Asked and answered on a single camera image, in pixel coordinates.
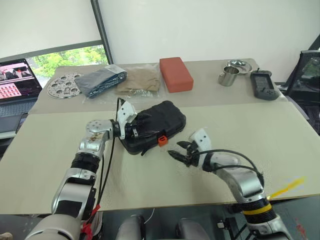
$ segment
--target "orange foam block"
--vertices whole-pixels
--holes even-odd
[[[194,79],[180,57],[160,59],[160,70],[169,93],[192,90]]]

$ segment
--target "white wall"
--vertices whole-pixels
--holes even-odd
[[[0,58],[100,40],[90,0],[0,0]]]
[[[100,0],[116,64],[253,58],[285,81],[320,34],[319,0]]]

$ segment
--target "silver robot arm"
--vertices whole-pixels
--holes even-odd
[[[125,125],[137,116],[135,108],[121,101],[117,112],[118,121],[93,120],[86,127],[85,137],[56,191],[52,215],[41,220],[26,237],[26,240],[78,240],[81,221],[92,214],[99,162],[105,151],[106,141],[115,137],[125,138]]]
[[[234,155],[219,150],[211,152],[211,140],[203,128],[191,135],[190,142],[177,144],[186,149],[187,155],[169,150],[173,158],[187,166],[212,172],[225,181],[246,218],[248,229],[257,239],[293,240],[267,200],[263,177],[256,169],[243,168],[240,159]]]

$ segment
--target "stainless steel cup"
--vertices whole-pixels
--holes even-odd
[[[222,86],[229,87],[234,84],[234,81],[239,73],[239,70],[234,66],[225,66],[223,72],[220,73],[218,81]]]

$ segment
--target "beige table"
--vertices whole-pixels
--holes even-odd
[[[253,69],[258,68],[258,65],[253,59],[244,60],[250,63]],[[156,98],[139,98],[138,100],[136,98],[124,98],[134,103],[134,105],[140,109],[146,108],[150,103],[157,104],[164,100],[172,101],[177,107],[266,102],[265,100],[254,97],[249,74],[239,75],[230,87],[224,87],[218,83],[218,76],[223,71],[227,62],[228,60],[185,62],[187,69],[194,79],[192,91],[168,93],[164,87],[160,96]],[[120,66],[139,66],[139,64]],[[57,78],[67,72],[88,74],[103,67],[104,65],[59,67],[52,78]],[[114,111],[116,109],[117,96],[113,94],[113,91],[113,89],[108,90],[92,100],[87,100],[83,94],[70,99],[54,99],[47,94],[47,88],[45,87],[29,113],[47,114]],[[287,101],[287,99],[281,94],[276,101]]]
[[[202,127],[208,127],[213,148],[239,151],[254,161],[264,173],[268,195],[300,177],[305,177],[304,185],[277,199],[320,194],[320,139],[292,103],[180,109],[187,125],[164,147],[157,146],[145,156],[129,155],[116,140],[101,210],[234,202],[227,185],[216,175],[185,167],[167,153]],[[31,114],[0,161],[0,214],[49,213],[86,123],[111,119],[114,113]]]

